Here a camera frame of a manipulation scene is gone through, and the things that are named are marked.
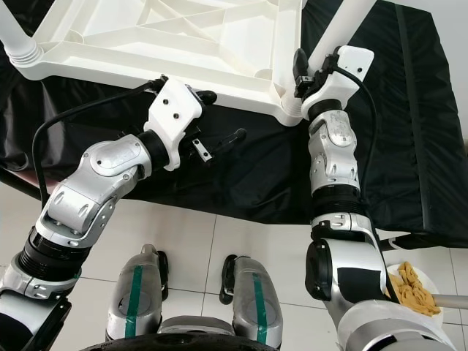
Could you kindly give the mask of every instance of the snack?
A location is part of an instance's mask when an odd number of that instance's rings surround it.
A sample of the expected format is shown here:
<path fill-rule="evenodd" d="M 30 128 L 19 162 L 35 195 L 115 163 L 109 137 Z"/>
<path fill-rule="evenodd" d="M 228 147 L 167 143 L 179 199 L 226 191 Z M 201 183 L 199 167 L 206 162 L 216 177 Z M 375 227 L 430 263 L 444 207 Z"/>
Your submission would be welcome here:
<path fill-rule="evenodd" d="M 432 294 L 423 288 L 411 264 L 409 262 L 402 263 L 398 272 L 400 276 L 393 274 L 389 274 L 389 276 L 400 303 L 426 316 L 432 317 L 439 314 L 440 308 L 436 306 Z"/>

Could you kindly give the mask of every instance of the black tablecloth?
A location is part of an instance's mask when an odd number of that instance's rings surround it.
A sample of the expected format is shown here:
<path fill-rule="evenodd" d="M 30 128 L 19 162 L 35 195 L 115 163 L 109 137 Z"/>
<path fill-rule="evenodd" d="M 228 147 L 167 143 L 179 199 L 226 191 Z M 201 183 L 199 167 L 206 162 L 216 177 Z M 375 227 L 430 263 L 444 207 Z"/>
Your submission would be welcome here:
<path fill-rule="evenodd" d="M 33 34 L 53 0 L 5 2 Z M 339 3 L 314 0 L 306 5 L 302 47 L 308 54 Z M 416 233 L 426 244 L 468 246 L 468 163 L 449 66 L 431 15 L 378 1 L 350 44 L 375 52 L 365 83 L 382 121 L 368 191 L 376 226 Z M 27 81 L 0 50 L 0 165 L 32 169 L 31 140 L 41 123 L 120 91 L 59 77 Z M 53 143 L 44 147 L 43 157 L 47 176 L 61 180 L 93 143 L 142 129 L 152 99 L 142 94 L 50 129 Z M 356 94 L 347 111 L 358 137 L 355 155 L 362 171 L 371 137 L 365 98 Z M 199 127 L 209 148 L 237 128 L 248 135 L 210 167 L 190 159 L 175 172 L 161 171 L 140 182 L 128 197 L 262 223 L 309 223 L 305 122 L 283 127 L 271 116 L 212 106 Z"/>

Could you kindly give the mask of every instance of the white tile floor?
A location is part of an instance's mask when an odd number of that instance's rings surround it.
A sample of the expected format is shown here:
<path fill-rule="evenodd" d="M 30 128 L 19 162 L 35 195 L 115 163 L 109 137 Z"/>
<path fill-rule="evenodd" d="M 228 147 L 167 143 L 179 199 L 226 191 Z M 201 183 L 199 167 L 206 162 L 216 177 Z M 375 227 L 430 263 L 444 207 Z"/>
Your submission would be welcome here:
<path fill-rule="evenodd" d="M 0 266 L 8 265 L 23 248 L 38 214 L 38 201 L 0 184 Z M 222 263 L 228 254 L 247 254 L 267 268 L 276 285 L 284 316 L 282 350 L 337 350 L 331 318 L 303 285 L 309 231 L 309 226 L 266 226 L 122 200 L 83 266 L 83 278 L 70 296 L 72 312 L 52 350 L 80 350 L 104 340 L 107 307 L 118 273 L 145 243 L 166 251 L 170 261 L 172 290 L 163 304 L 164 318 L 197 314 L 230 322 L 231 306 L 221 305 L 217 296 Z M 400 250 L 385 256 L 388 264 L 409 260 L 431 277 L 441 293 L 468 295 L 464 250 Z M 458 351 L 465 351 L 468 313 L 450 310 L 444 317 L 445 332 Z"/>

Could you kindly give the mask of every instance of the white bowl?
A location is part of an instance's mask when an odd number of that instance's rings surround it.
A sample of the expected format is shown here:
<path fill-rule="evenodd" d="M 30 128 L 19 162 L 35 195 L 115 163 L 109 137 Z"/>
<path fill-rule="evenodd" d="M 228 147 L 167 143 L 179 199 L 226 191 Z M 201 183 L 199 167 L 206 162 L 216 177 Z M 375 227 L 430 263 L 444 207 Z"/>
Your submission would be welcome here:
<path fill-rule="evenodd" d="M 390 267 L 387 267 L 388 273 L 391 273 L 394 276 L 400 276 L 400 273 L 398 272 L 398 268 L 400 267 L 400 265 L 401 263 L 398 265 L 391 265 Z M 420 282 L 423 284 L 423 288 L 429 291 L 431 294 L 439 294 L 439 290 L 437 289 L 434 282 L 424 272 L 422 272 L 421 269 L 418 269 L 414 266 L 413 268 L 415 269 L 415 272 L 418 275 Z M 435 314 L 430 318 L 432 318 L 435 321 L 435 323 L 438 324 L 438 326 L 442 327 L 442 324 L 444 322 L 444 309 L 440 307 L 440 313 Z"/>

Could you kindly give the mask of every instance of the white pipe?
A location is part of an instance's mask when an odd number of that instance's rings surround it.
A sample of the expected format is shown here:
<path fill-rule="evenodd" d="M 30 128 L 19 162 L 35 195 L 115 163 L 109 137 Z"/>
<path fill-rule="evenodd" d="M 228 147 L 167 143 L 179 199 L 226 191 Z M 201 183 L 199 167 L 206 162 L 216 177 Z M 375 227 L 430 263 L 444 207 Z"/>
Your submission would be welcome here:
<path fill-rule="evenodd" d="M 350 42 L 375 2 L 376 0 L 343 0 L 309 57 L 310 76 L 322 68 L 328 54 L 333 53 L 338 46 L 347 45 Z M 284 93 L 281 100 L 283 111 L 288 116 L 302 118 L 301 100 L 294 97 L 294 90 L 295 87 L 292 86 Z"/>
<path fill-rule="evenodd" d="M 3 0 L 0 0 L 0 42 L 13 64 L 31 64 L 42 54 L 36 41 L 26 35 Z"/>

